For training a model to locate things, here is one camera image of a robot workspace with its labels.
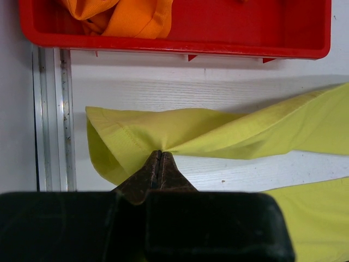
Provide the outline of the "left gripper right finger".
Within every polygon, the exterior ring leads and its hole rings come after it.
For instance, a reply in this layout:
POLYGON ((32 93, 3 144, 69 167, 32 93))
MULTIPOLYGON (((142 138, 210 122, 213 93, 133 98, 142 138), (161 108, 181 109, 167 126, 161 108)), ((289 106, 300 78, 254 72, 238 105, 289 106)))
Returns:
POLYGON ((163 152, 158 171, 158 189, 179 192, 197 192, 197 189, 178 170, 174 157, 169 152, 163 152))

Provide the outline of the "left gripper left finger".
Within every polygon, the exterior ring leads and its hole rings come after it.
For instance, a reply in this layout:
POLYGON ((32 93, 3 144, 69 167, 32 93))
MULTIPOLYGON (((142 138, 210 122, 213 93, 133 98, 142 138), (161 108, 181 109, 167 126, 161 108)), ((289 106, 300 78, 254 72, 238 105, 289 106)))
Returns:
POLYGON ((112 192, 121 195, 133 205, 143 203, 148 191, 151 190, 152 187, 157 187, 160 160, 161 151, 153 151, 141 169, 113 189, 112 192))

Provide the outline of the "yellow-green trousers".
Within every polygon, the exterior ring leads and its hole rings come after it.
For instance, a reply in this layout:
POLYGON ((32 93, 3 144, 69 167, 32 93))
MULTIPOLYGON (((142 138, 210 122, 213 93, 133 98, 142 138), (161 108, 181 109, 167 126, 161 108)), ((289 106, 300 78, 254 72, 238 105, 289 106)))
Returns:
MULTIPOLYGON (((86 107, 91 162, 118 185, 155 150, 255 159, 292 150, 348 155, 348 84, 250 114, 210 109, 162 112, 86 107)), ((348 261, 348 178, 270 190, 285 216, 297 261, 348 261)))

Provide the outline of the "orange trousers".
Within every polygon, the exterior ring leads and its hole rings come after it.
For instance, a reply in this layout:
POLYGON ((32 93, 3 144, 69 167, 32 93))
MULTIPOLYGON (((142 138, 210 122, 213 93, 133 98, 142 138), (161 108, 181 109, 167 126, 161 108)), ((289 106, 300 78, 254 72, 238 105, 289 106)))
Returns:
POLYGON ((171 30, 172 1, 58 1, 86 35, 156 39, 171 30))

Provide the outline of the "red plastic bin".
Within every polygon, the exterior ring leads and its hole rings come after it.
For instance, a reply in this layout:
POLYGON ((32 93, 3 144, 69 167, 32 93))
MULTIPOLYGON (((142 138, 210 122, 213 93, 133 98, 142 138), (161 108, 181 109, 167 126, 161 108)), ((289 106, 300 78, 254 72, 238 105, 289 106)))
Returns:
POLYGON ((165 39, 88 36, 57 1, 19 1, 24 35, 42 47, 320 59, 330 50, 331 1, 174 1, 165 39))

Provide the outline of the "aluminium frame rail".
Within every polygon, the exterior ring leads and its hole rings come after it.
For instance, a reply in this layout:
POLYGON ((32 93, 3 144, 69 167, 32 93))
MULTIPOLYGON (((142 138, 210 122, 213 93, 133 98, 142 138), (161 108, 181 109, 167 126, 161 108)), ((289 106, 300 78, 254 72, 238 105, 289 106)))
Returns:
POLYGON ((37 188, 75 191, 70 51, 34 46, 32 69, 37 188))

